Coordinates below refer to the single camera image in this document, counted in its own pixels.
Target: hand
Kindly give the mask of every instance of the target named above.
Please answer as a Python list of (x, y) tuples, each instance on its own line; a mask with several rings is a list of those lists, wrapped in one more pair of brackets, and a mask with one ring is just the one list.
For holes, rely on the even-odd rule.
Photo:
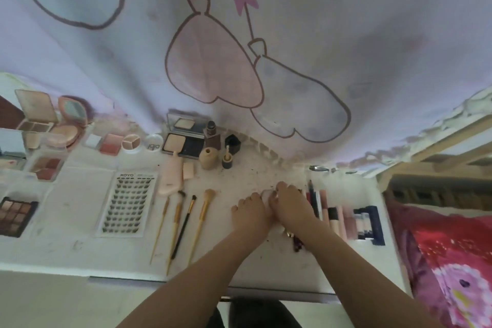
[(310, 221), (316, 219), (306, 197), (295, 186), (287, 186), (286, 182), (277, 184), (276, 192), (268, 202), (280, 223), (297, 236), (310, 226)]
[(253, 193), (245, 200), (239, 200), (231, 212), (234, 231), (248, 237), (257, 248), (267, 237), (273, 222), (273, 216), (267, 215), (261, 196)]

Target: black pants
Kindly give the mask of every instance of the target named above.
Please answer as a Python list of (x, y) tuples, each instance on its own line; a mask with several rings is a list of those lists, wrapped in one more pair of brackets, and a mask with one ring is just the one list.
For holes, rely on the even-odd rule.
[[(296, 318), (280, 301), (232, 299), (229, 308), (229, 328), (301, 328)], [(224, 328), (216, 307), (207, 328)]]

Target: floor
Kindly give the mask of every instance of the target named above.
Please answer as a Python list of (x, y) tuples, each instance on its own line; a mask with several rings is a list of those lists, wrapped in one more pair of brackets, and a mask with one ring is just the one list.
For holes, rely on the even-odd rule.
[[(87, 283), (85, 278), (0, 272), (3, 328), (114, 328), (152, 290)], [(353, 327), (341, 305), (285, 302), (304, 328)], [(228, 304), (219, 310), (227, 326)]]

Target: person's right hand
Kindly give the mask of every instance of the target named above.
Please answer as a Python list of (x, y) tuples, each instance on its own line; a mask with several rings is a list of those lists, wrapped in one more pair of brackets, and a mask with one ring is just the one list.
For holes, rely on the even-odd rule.
[(286, 182), (279, 182), (268, 200), (275, 217), (289, 231), (299, 235), (303, 229), (316, 219), (311, 204), (306, 197)]

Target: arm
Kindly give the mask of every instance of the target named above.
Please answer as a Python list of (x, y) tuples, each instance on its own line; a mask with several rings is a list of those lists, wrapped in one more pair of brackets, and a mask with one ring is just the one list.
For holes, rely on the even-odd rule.
[(278, 197), (270, 200), (272, 210), (316, 257), (355, 327), (442, 328), (419, 302), (318, 220), (297, 188), (280, 182), (277, 190)]
[(205, 326), (237, 269), (271, 225), (257, 193), (232, 207), (232, 222), (229, 236), (151, 294), (117, 328)]

